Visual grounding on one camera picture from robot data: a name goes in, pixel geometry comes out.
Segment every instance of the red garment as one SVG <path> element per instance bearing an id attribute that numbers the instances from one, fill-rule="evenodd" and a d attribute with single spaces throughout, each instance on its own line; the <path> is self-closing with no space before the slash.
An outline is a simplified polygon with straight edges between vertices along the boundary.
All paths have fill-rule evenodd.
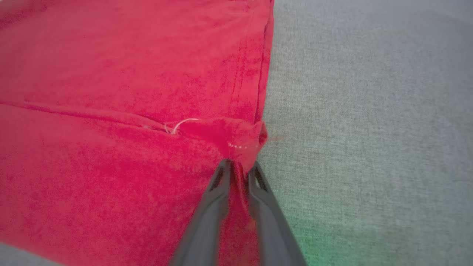
<path id="1" fill-rule="evenodd" d="M 231 158 L 219 264 L 256 265 L 244 188 L 272 27 L 271 0 L 0 1 L 0 241 L 70 266 L 166 265 Z"/>

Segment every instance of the red fabric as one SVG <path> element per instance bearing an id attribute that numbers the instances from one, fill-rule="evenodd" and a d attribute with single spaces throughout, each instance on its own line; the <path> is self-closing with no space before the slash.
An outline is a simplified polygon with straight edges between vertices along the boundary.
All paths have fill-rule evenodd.
<path id="1" fill-rule="evenodd" d="M 166 265 L 231 158 L 219 264 L 256 265 L 245 175 L 267 138 L 272 27 L 271 0 L 0 1 L 0 241 Z"/>

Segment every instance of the gray upholstery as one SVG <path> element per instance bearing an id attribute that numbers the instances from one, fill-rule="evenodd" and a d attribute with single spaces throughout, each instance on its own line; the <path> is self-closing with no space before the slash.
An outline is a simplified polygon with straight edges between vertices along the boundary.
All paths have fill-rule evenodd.
<path id="1" fill-rule="evenodd" d="M 259 162 L 308 263 L 472 265 L 473 2 L 275 1 Z"/>

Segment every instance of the seam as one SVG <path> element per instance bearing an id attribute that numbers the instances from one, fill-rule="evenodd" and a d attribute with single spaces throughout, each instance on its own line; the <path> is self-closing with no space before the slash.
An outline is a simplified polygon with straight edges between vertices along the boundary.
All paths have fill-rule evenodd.
<path id="1" fill-rule="evenodd" d="M 256 113 L 254 115 L 254 123 L 258 122 L 258 121 L 261 121 L 262 120 L 262 114 L 259 115 L 258 113 L 261 112 L 261 110 L 264 109 L 264 100 L 266 99 L 266 88 L 267 88 L 267 83 L 268 83 L 268 80 L 269 80 L 269 65 L 267 66 L 267 69 L 263 69 L 263 66 L 264 66 L 264 63 L 265 63 L 265 60 L 267 60 L 268 64 L 270 62 L 270 59 L 271 59 L 271 45 L 272 45 L 272 35 L 273 35 L 273 27 L 274 27 L 274 18 L 273 18 L 273 14 L 272 14 L 272 5 L 273 5 L 273 2 L 272 0 L 270 0 L 270 3 L 269 3 L 269 8 L 268 8 L 268 12 L 269 12 L 269 15 L 268 15 L 268 21 L 266 22 L 266 25 L 264 26 L 264 31 L 263 31 L 263 46 L 262 46 L 262 52 L 261 52 L 261 65 L 260 65 L 260 77 L 258 79 L 258 94 L 257 94 L 257 97 L 256 97 Z M 266 76 L 266 82 L 263 84 L 263 86 L 261 86 L 261 81 L 262 79 L 264 78 L 264 76 Z M 260 94 L 261 94 L 261 91 L 262 91 L 262 87 L 264 87 L 264 99 L 262 100 L 261 104 L 260 104 Z"/>
<path id="2" fill-rule="evenodd" d="M 95 111 L 95 114 L 94 114 L 93 112 L 80 112 L 77 110 L 73 110 L 70 107 L 64 107 L 64 106 L 46 106 L 42 104 L 35 104 L 35 103 L 28 103 L 28 102 L 7 102 L 3 100 L 0 100 L 0 105 L 12 106 L 12 107 L 17 107 L 17 108 L 22 108 L 22 109 L 27 109 L 27 110 L 32 110 L 32 111 L 39 111 L 39 112 L 44 112 L 44 113 L 50 113 L 50 114 L 67 115 L 67 116 L 73 116 L 73 117 L 78 117 L 78 118 L 113 122 L 113 123 L 118 123 L 118 124 L 143 127 L 147 129 L 164 132 L 163 124 L 157 121 L 151 120 L 149 118 L 146 118 L 137 114 L 132 114 L 132 113 L 124 113 L 124 112 L 89 108 L 88 109 L 89 111 Z M 114 113 L 126 115 L 128 116 L 128 119 L 141 120 L 141 121 L 135 121 L 135 122 L 126 121 L 126 119 L 120 119 L 120 118 L 114 117 Z"/>
<path id="3" fill-rule="evenodd" d="M 246 27 L 245 31 L 242 33 L 242 35 L 244 34 L 245 37 L 240 37 L 240 45 L 239 45 L 239 49 L 238 49 L 238 62 L 236 64 L 237 68 L 236 68 L 236 71 L 235 71 L 235 82 L 233 84 L 233 91 L 232 91 L 231 100 L 230 100 L 230 103 L 228 105 L 228 114 L 229 115 L 234 115 L 235 114 L 234 104 L 233 104 L 235 98 L 238 99 L 238 102 L 237 102 L 236 106 L 238 107 L 238 104 L 239 104 L 240 91 L 241 91 L 241 85 L 243 83 L 243 78 L 242 78 L 242 81 L 240 82 L 240 86 L 238 88 L 237 88 L 237 82 L 238 82 L 238 78 L 242 77 L 243 73 L 244 73 L 244 66 L 245 66 L 244 58 L 246 56 L 246 52 L 247 52 L 247 48 L 248 48 L 248 44 L 247 44 L 248 32 L 249 32 L 249 30 L 251 28 L 251 25 L 253 23 L 253 18 L 254 18 L 254 12 L 251 15 L 251 19 L 250 19 L 250 22 L 249 22 L 248 26 Z"/>

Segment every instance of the loose thread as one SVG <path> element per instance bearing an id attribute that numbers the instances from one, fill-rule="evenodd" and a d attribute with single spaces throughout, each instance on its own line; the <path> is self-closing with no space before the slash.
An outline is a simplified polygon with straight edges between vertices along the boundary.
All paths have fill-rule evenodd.
<path id="1" fill-rule="evenodd" d="M 184 119 L 184 120 L 182 120 L 181 122 L 177 123 L 177 125 L 174 127 L 174 129 L 172 130 L 172 132 L 169 132 L 169 131 L 167 130 L 166 124 L 164 124 L 165 130 L 166 130 L 166 132 L 168 132 L 169 134 L 175 135 L 177 128 L 178 128 L 182 123 L 184 123 L 185 121 L 189 121 L 189 120 L 198 120 L 198 119 L 197 119 L 197 118 L 187 118 L 187 119 Z"/>

